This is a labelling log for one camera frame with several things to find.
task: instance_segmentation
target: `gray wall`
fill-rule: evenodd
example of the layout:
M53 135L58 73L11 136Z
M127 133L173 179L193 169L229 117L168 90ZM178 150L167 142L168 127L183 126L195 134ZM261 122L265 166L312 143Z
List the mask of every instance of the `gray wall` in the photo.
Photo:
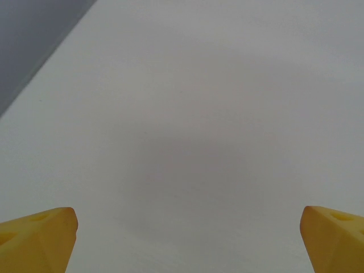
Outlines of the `gray wall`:
M93 2L0 1L0 114Z

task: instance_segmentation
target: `white surface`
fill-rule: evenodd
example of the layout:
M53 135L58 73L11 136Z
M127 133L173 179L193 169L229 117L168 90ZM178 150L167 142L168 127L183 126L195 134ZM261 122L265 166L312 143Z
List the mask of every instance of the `white surface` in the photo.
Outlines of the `white surface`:
M364 214L362 14L99 0L0 120L0 220L74 207L69 273L313 272L303 207Z

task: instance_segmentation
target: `yellow plastic piece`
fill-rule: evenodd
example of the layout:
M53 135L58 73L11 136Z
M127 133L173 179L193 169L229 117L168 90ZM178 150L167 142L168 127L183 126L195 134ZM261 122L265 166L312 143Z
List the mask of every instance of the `yellow plastic piece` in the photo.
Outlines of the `yellow plastic piece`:
M315 273L364 272L364 217L307 206L300 229Z
M0 224L0 272L64 273L76 241L72 208L57 208Z

